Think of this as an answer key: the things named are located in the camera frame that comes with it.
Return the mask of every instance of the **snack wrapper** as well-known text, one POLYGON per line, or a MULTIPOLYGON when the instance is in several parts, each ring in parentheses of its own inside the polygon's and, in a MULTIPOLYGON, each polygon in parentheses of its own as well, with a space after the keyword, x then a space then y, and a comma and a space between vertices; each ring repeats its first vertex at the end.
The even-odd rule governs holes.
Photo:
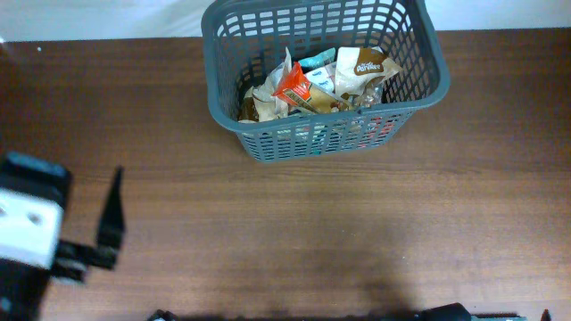
POLYGON ((335 68, 335 93, 344 99, 351 95, 360 96, 372 79, 377 84, 402 71, 380 47, 352 48, 341 47, 335 68))
POLYGON ((292 69, 292 56, 289 50, 285 49, 285 61, 270 72, 263 85, 254 88, 252 97, 256 111, 259 114, 259 121, 268 121, 287 117, 289 108, 286 102, 275 97, 277 85, 283 77, 287 77, 292 69))
POLYGON ((330 113, 352 109, 350 103, 311 83, 303 75, 299 62, 294 64, 292 72, 287 77, 282 78, 274 95, 308 113, 330 113))
POLYGON ((305 74, 307 79, 322 87, 328 92, 335 91, 335 66, 336 62, 330 63, 325 67, 317 68, 305 74))
POLYGON ((385 82, 381 78, 375 78, 368 82, 363 95, 355 98, 354 105, 359 107, 371 107, 383 103, 385 82))
POLYGON ((256 106, 252 97, 253 87, 250 87, 244 95, 244 101, 242 102, 240 115, 238 115, 238 121, 245 124, 257 123, 260 121, 260 116, 256 111, 256 106))
POLYGON ((335 61, 335 48, 331 48, 313 57, 301 59, 299 63, 302 66, 302 69, 304 70, 306 69, 315 70, 317 68, 324 67, 334 61, 335 61))

